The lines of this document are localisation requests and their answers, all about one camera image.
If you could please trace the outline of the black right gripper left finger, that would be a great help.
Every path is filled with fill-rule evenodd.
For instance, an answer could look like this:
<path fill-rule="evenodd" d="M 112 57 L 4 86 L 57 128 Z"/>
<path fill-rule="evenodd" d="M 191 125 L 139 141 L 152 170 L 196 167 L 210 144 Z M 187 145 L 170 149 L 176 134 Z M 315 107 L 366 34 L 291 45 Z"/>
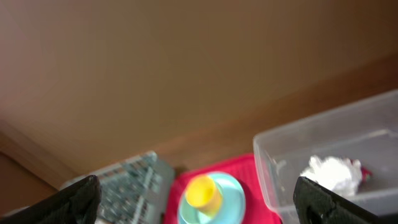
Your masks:
<path fill-rule="evenodd" d="M 95 224 L 101 201 L 96 175 L 89 175 L 41 202 L 1 219 L 1 224 Z"/>

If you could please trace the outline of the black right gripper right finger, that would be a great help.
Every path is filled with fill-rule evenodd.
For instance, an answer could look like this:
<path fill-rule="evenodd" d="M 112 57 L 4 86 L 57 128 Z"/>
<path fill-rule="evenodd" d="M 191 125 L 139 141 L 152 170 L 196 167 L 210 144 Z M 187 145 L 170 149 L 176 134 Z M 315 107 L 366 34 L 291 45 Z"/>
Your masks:
<path fill-rule="evenodd" d="M 386 224 L 395 215 L 377 216 L 318 183 L 299 177 L 293 195 L 300 224 Z"/>

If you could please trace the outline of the white napkin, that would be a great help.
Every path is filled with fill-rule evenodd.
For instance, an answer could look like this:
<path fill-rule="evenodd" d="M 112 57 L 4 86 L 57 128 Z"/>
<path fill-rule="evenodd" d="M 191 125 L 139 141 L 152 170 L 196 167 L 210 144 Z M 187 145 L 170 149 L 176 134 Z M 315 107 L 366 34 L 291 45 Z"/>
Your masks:
<path fill-rule="evenodd" d="M 359 160 L 340 157 L 325 157 L 313 155 L 301 173 L 322 187 L 342 197 L 353 197 L 358 193 L 364 177 L 362 164 Z"/>

